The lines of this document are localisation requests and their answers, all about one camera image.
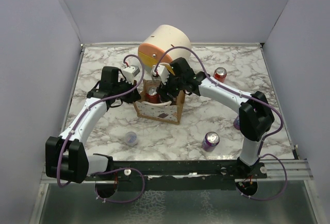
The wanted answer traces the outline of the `brown canvas bag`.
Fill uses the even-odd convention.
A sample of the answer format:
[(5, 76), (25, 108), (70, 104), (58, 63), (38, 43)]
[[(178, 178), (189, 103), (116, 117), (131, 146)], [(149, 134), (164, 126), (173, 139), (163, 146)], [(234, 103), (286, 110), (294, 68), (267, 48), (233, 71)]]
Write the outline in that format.
[(159, 82), (152, 80), (143, 80), (143, 90), (140, 93), (141, 99), (134, 103), (137, 116), (140, 118), (151, 119), (171, 124), (180, 124), (185, 102), (183, 91), (174, 99), (174, 101), (164, 103), (150, 103), (147, 101), (147, 90), (150, 87), (159, 86)]

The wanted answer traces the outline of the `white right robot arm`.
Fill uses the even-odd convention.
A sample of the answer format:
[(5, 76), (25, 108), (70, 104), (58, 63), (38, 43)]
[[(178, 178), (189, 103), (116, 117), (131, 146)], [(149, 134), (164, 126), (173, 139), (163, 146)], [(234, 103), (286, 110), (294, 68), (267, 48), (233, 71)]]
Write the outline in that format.
[(261, 139), (274, 122), (266, 96), (260, 91), (252, 94), (229, 87), (204, 71), (195, 73), (182, 57), (172, 61), (170, 68), (173, 72), (164, 65), (152, 69), (152, 74), (161, 79), (157, 93), (163, 101), (171, 101), (184, 91), (210, 98), (237, 113), (244, 137), (237, 172), (242, 178), (249, 178), (255, 173), (255, 164), (259, 161)]

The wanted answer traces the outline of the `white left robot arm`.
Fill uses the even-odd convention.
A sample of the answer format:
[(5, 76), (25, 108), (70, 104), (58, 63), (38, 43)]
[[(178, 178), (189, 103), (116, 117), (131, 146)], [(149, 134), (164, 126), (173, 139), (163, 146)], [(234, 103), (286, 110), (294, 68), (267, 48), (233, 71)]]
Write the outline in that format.
[(141, 98), (135, 88), (140, 69), (128, 66), (121, 70), (105, 66), (101, 79), (87, 93), (82, 110), (58, 136), (49, 137), (45, 144), (45, 171), (57, 181), (81, 183), (92, 174), (108, 180), (113, 176), (112, 158), (102, 154), (87, 155), (85, 144), (99, 119), (115, 108), (115, 101), (134, 103)]

